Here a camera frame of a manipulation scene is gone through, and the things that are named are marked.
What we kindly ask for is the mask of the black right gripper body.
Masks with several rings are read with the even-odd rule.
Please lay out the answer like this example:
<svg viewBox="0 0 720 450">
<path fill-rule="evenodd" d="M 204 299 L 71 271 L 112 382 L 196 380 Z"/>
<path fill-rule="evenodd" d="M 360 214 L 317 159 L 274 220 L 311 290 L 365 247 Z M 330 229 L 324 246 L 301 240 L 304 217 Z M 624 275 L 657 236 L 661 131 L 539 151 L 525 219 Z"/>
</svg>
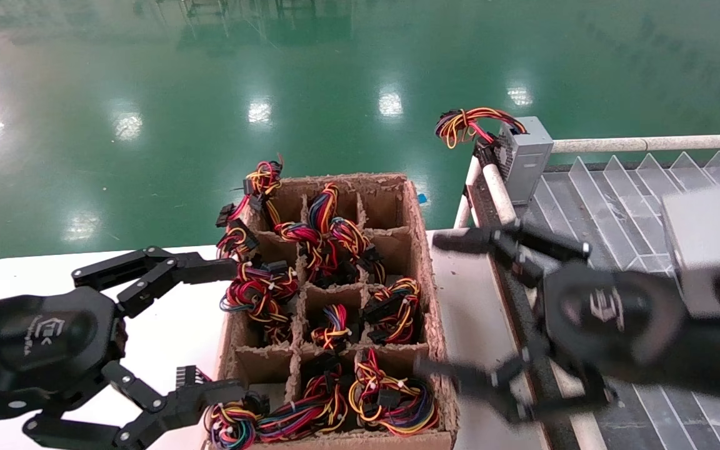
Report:
<svg viewBox="0 0 720 450">
<path fill-rule="evenodd" d="M 689 316 L 668 277 L 580 262 L 544 277 L 542 303 L 558 353 L 622 381 L 655 381 L 657 365 Z"/>
</svg>

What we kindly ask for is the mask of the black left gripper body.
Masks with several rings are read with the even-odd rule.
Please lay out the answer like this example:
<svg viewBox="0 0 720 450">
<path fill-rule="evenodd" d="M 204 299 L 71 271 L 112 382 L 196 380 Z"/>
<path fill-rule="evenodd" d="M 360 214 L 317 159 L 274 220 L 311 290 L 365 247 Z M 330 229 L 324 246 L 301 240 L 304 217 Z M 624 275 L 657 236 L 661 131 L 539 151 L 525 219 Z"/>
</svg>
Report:
<svg viewBox="0 0 720 450">
<path fill-rule="evenodd" d="M 115 302 L 90 287 L 0 299 L 0 421 L 82 407 L 106 387 L 103 368 L 125 356 L 126 340 Z"/>
</svg>

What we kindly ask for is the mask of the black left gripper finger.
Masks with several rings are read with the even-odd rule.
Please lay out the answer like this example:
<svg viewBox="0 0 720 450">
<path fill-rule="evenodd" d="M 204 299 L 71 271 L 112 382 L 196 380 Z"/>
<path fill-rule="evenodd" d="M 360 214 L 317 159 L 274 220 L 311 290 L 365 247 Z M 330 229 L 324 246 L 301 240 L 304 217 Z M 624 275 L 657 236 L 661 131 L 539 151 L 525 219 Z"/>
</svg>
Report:
<svg viewBox="0 0 720 450">
<path fill-rule="evenodd" d="M 118 316 L 134 318 L 178 284 L 233 280 L 237 274 L 238 262 L 233 259 L 205 260 L 197 252 L 175 254 L 147 247 L 79 268 L 72 279 L 77 288 L 97 291 L 134 281 L 117 295 Z"/>
<path fill-rule="evenodd" d="M 102 376 L 142 411 L 123 427 L 63 419 L 65 407 L 51 407 L 32 417 L 23 433 L 45 448 L 148 449 L 164 433 L 194 426 L 209 407 L 237 401 L 245 388 L 237 379 L 212 381 L 196 366 L 178 367 L 176 389 L 161 396 L 120 365 L 109 362 Z"/>
</svg>

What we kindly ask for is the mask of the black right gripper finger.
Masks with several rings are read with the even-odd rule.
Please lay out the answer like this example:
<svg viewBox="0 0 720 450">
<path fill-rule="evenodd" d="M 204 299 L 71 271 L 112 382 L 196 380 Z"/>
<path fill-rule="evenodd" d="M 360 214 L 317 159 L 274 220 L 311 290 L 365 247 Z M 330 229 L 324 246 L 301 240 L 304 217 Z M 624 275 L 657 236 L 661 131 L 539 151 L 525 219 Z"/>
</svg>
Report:
<svg viewBox="0 0 720 450">
<path fill-rule="evenodd" d="M 546 347 L 523 347 L 496 369 L 457 364 L 456 362 L 435 361 L 428 357 L 417 357 L 414 372 L 418 375 L 438 375 L 449 378 L 458 396 L 486 403 L 498 416 L 509 424 L 546 423 L 563 417 L 590 413 L 610 405 L 617 393 L 606 384 L 595 370 L 582 368 L 578 373 L 582 382 L 582 394 L 572 397 L 546 399 L 545 401 L 522 402 L 514 395 L 511 384 L 538 361 L 548 358 Z"/>
<path fill-rule="evenodd" d="M 435 232 L 432 247 L 446 253 L 488 254 L 523 285 L 538 285 L 546 270 L 531 258 L 543 254 L 558 263 L 588 262 L 591 245 L 522 220 L 463 232 Z"/>
</svg>

